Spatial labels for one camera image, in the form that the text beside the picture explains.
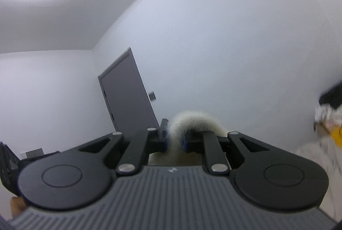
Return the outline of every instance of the gray door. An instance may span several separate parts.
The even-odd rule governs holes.
[[[117,131],[131,136],[140,129],[158,128],[131,48],[99,76],[99,81]]]

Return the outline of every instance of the black device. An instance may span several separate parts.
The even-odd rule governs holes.
[[[0,229],[338,229],[318,208],[328,177],[316,163],[239,132],[190,131],[183,148],[201,166],[148,166],[166,125],[27,165],[16,184],[29,208]]]

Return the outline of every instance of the silver screw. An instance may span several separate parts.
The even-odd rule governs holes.
[[[216,163],[211,166],[211,170],[214,172],[226,172],[228,170],[228,166],[223,163]]]
[[[118,170],[120,172],[132,172],[136,167],[131,163],[123,163],[119,165]]]

